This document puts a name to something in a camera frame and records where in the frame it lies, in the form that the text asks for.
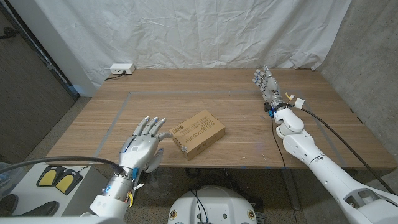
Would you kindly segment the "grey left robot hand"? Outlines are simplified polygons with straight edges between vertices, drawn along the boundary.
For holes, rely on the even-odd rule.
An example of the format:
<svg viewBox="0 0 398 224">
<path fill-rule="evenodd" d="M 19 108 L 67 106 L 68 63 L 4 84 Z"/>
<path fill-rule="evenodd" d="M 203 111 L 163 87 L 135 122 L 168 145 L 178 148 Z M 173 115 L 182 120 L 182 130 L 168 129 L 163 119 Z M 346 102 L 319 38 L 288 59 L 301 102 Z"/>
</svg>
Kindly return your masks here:
<svg viewBox="0 0 398 224">
<path fill-rule="evenodd" d="M 147 116 L 137 125 L 119 153 L 119 166 L 124 175 L 137 179 L 140 172 L 150 173 L 158 168 L 163 154 L 163 149 L 157 150 L 158 145 L 163 139 L 172 137 L 171 133 L 157 133 L 165 122 L 165 118 L 150 120 Z"/>
</svg>

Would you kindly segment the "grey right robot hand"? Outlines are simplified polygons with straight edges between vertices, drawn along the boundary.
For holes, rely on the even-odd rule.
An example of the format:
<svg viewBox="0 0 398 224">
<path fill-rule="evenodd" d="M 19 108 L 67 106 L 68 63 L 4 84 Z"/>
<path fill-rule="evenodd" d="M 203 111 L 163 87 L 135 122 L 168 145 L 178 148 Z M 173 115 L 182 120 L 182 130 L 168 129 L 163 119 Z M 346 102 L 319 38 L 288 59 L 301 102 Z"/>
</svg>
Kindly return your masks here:
<svg viewBox="0 0 398 224">
<path fill-rule="evenodd" d="M 260 89 L 264 101 L 273 108 L 284 102 L 279 92 L 278 82 L 266 66 L 263 71 L 256 69 L 252 81 Z"/>
</svg>

